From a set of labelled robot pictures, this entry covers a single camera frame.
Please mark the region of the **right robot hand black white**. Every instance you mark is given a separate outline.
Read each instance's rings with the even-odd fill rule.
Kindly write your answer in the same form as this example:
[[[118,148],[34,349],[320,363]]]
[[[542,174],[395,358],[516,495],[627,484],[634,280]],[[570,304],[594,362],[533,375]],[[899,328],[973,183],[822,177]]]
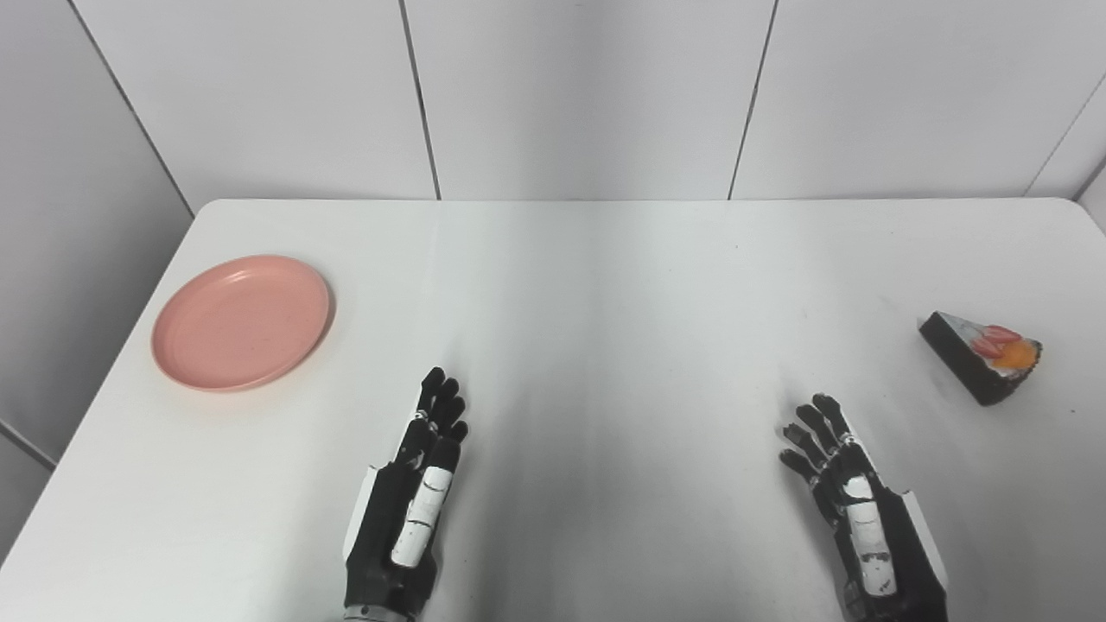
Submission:
[[[947,574],[915,493],[894,493],[839,402],[815,394],[781,429],[779,460],[804,480],[830,525],[849,621],[947,621]]]

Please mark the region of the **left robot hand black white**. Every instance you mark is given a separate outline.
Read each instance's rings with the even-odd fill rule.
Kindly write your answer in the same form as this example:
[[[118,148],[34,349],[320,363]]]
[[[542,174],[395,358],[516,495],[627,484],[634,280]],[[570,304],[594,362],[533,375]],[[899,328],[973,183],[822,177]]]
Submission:
[[[428,371],[392,460],[367,471],[345,536],[344,621],[416,621],[438,576],[432,545],[469,433],[457,379]]]

